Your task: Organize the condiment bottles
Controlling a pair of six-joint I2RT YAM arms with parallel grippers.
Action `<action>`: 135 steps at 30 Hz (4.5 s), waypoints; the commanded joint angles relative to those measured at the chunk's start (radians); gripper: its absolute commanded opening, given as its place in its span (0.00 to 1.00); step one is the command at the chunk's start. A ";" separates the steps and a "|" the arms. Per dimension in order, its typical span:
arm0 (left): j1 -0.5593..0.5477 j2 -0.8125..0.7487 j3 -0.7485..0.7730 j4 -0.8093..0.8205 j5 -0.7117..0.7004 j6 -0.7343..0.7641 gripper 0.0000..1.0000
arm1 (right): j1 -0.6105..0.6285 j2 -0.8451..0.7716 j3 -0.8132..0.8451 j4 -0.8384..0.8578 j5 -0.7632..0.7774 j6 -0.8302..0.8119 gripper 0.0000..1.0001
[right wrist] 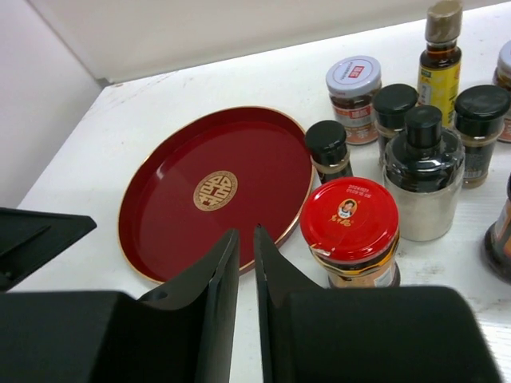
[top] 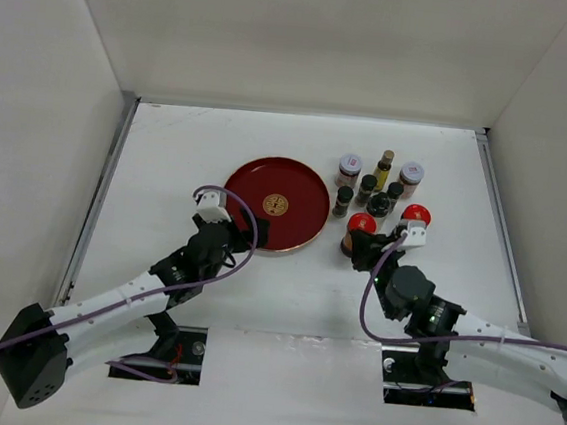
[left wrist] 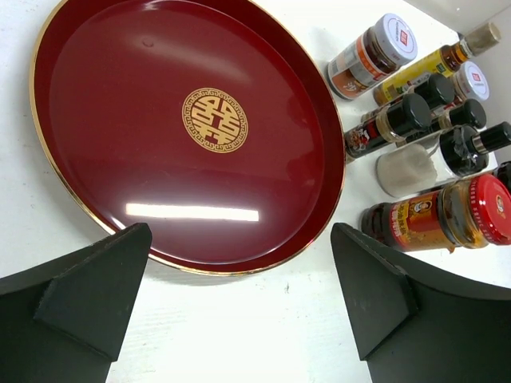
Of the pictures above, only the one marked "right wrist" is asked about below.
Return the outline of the red lid chili sauce jar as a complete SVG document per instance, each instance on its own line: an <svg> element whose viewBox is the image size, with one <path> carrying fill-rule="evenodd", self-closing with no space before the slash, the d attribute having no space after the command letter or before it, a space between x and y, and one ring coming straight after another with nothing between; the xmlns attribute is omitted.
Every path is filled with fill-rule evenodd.
<svg viewBox="0 0 511 383"><path fill-rule="evenodd" d="M332 288L400 284L395 260L398 208L373 180L345 177L316 188L303 205L300 229Z"/></svg>

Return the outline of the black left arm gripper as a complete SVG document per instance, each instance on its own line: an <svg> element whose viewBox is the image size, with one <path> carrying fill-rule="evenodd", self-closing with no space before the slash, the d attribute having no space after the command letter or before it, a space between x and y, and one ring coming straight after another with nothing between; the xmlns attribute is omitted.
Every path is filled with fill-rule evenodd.
<svg viewBox="0 0 511 383"><path fill-rule="evenodd" d="M7 292L97 227L87 215L1 209L1 291Z"/></svg>

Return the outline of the small black cap spice bottle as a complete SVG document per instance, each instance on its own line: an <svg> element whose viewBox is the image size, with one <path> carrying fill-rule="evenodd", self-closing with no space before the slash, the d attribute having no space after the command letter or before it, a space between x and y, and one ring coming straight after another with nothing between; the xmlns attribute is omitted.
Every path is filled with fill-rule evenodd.
<svg viewBox="0 0 511 383"><path fill-rule="evenodd" d="M321 120L313 124L304 141L321 184L353 176L347 132L338 121Z"/></svg>

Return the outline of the yellow label oil bottle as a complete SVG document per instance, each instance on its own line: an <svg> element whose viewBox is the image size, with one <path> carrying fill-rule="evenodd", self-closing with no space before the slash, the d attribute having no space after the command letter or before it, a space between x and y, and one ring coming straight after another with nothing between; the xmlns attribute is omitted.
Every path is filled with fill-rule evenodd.
<svg viewBox="0 0 511 383"><path fill-rule="evenodd" d="M432 105L442 112L442 126L454 126L454 103L461 72L463 6L459 1L439 1L427 11L426 48L419 58L418 103Z"/></svg>

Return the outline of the clear jar white powder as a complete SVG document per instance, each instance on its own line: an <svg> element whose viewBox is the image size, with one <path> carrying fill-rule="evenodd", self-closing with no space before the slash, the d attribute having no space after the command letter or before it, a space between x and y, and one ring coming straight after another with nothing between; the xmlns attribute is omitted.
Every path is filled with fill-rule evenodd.
<svg viewBox="0 0 511 383"><path fill-rule="evenodd" d="M464 170L463 143L442 126L441 110L431 105L409 110L383 160L383 183L398 207L404 239L427 242L451 228Z"/></svg>

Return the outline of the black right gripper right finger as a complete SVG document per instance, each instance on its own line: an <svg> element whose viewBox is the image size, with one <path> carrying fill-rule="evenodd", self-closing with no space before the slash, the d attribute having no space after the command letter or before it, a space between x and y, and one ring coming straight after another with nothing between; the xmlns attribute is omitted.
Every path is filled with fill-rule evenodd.
<svg viewBox="0 0 511 383"><path fill-rule="evenodd" d="M327 338L328 291L279 251L265 227L254 232L259 335L265 382L330 382L320 349Z"/></svg>

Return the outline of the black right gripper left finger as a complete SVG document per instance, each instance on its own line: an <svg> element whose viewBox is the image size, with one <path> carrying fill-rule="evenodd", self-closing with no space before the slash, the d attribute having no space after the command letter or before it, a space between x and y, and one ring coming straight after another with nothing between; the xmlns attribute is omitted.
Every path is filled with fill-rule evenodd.
<svg viewBox="0 0 511 383"><path fill-rule="evenodd" d="M228 381L239 263L240 235L229 229L195 264L140 297L159 315L149 325L146 381Z"/></svg>

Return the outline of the black cap pepper bottle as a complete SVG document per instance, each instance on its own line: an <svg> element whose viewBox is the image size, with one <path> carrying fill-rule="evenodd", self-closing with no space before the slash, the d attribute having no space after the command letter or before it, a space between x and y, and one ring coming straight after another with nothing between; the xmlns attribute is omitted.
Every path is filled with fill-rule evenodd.
<svg viewBox="0 0 511 383"><path fill-rule="evenodd" d="M476 85L455 101L454 127L465 147L464 188L481 186L488 175L504 116L510 108L509 93L496 85Z"/></svg>

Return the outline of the white lid sauce jar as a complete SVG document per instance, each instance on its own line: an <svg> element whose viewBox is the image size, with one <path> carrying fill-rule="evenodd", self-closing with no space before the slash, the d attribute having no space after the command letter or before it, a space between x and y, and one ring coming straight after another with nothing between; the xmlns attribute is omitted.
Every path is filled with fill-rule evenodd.
<svg viewBox="0 0 511 383"><path fill-rule="evenodd" d="M335 118L347 132L347 143L376 141L373 99L382 88L379 61L363 55L344 58L327 71L326 85Z"/></svg>

